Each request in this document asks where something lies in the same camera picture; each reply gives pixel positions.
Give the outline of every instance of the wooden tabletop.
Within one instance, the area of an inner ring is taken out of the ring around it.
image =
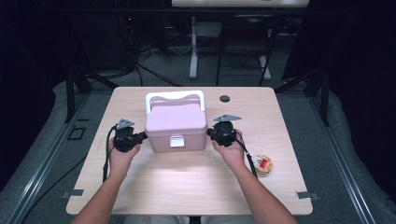
[[[173,7],[307,7],[309,0],[172,0]]]
[[[128,119],[135,122],[137,133],[143,132],[147,93],[190,90],[204,92],[209,127],[216,123],[214,118],[224,114],[242,117],[233,121],[233,126],[243,132],[247,150],[252,156],[264,154],[274,163],[271,173],[259,175],[260,181],[294,215],[312,212],[309,200],[296,197],[295,192],[306,191],[306,186],[272,89],[119,87],[111,96],[75,186],[83,189],[83,194],[70,198],[66,208],[69,214],[77,214],[102,184],[110,128],[120,119]],[[228,95],[231,101],[221,102],[221,95]],[[112,213],[200,216],[246,215],[250,211],[233,173],[207,137],[204,150],[170,153],[154,153],[145,140],[121,185]]]

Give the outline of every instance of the white handle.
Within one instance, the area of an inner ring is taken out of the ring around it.
[[[146,95],[146,113],[151,114],[151,98],[159,96],[168,100],[178,100],[189,95],[198,95],[201,102],[201,111],[205,111],[205,97],[202,91],[163,91],[151,92]]]

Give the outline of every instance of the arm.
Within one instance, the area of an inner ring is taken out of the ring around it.
[[[113,148],[113,139],[109,141],[108,148]],[[111,150],[110,173],[107,180],[96,191],[72,223],[108,223],[120,185],[125,179],[132,159],[139,149],[140,145],[136,145],[132,150],[125,153],[116,149]]]
[[[239,141],[241,141],[240,134],[237,135]],[[221,147],[216,141],[212,141],[212,144],[238,180],[257,223],[297,223],[285,205],[246,167],[244,150],[238,143],[234,142],[228,147]]]

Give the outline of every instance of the pink plastic box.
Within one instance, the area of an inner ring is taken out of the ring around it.
[[[207,119],[202,91],[151,92],[146,96],[146,135],[154,152],[202,150]]]

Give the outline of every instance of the small round object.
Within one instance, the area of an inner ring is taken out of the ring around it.
[[[261,175],[266,175],[270,173],[273,168],[273,163],[271,159],[264,155],[257,155],[253,159],[254,167],[256,168],[257,173]]]

